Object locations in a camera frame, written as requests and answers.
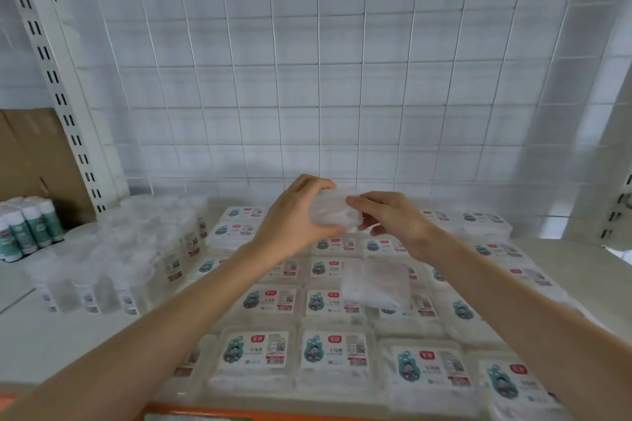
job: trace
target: blue cartoon illustration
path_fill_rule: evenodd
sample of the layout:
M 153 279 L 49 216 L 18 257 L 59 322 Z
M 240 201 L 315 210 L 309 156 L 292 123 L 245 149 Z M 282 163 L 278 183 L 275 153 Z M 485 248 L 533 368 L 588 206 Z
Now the blue cartoon illustration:
M 443 278 L 443 275 L 440 274 L 437 270 L 435 270 L 434 268 L 432 269 L 432 277 L 437 280 L 438 282 L 445 282 L 446 279 Z
M 215 265 L 215 260 L 210 260 L 210 261 L 204 262 L 202 264 L 202 266 L 200 266 L 198 268 L 198 271 L 200 273 L 208 273 L 208 272 L 210 272 L 213 269 L 214 265 Z
M 226 351 L 224 352 L 224 361 L 227 363 L 234 363 L 235 361 L 239 361 L 243 356 L 243 338 L 238 336 L 234 339 L 231 339 L 228 342 L 228 346 L 226 346 Z
M 312 266 L 312 273 L 313 274 L 325 273 L 325 264 L 322 261 L 317 261 L 316 263 L 314 263 L 314 265 Z
M 470 310 L 470 307 L 465 304 L 463 300 L 456 300 L 452 303 L 452 307 L 454 308 L 454 314 L 456 314 L 461 319 L 472 319 L 474 318 L 474 313 Z
M 508 400 L 517 398 L 517 386 L 511 381 L 509 375 L 502 371 L 500 366 L 493 365 L 491 368 L 488 368 L 487 374 L 489 379 L 492 380 L 492 386 L 496 393 Z
M 325 307 L 325 300 L 322 299 L 320 293 L 316 293 L 310 297 L 309 307 L 312 311 L 320 311 Z
M 484 247 L 483 245 L 476 245 L 475 248 L 476 248 L 476 251 L 478 251 L 478 253 L 481 255 L 490 256 L 492 254 L 492 252 L 488 250 L 487 247 Z
M 243 307 L 246 309 L 251 309 L 256 307 L 259 304 L 259 290 L 251 291 L 246 296 L 246 299 L 243 300 Z
M 417 362 L 410 354 L 410 351 L 405 351 L 398 355 L 397 362 L 399 375 L 402 378 L 406 381 L 410 381 L 411 383 L 419 379 L 422 372 L 419 368 L 417 368 Z
M 305 351 L 303 352 L 305 359 L 310 363 L 316 363 L 323 359 L 325 352 L 322 350 L 322 342 L 320 336 L 311 337 L 305 343 Z

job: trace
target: red logo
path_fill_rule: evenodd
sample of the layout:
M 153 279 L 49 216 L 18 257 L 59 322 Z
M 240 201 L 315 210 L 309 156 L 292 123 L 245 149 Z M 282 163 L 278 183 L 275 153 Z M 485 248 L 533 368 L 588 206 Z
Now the red logo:
M 512 370 L 516 374 L 527 374 L 525 365 L 510 365 L 510 370 Z

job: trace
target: person's left arm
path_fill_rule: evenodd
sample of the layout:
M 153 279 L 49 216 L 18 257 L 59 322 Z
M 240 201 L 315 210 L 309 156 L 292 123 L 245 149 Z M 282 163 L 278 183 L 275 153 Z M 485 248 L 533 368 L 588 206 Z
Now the person's left arm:
M 274 265 L 344 232 L 309 218 L 323 178 L 301 175 L 270 208 L 253 241 L 162 306 L 83 355 L 0 414 L 0 421 L 129 421 L 209 328 Z

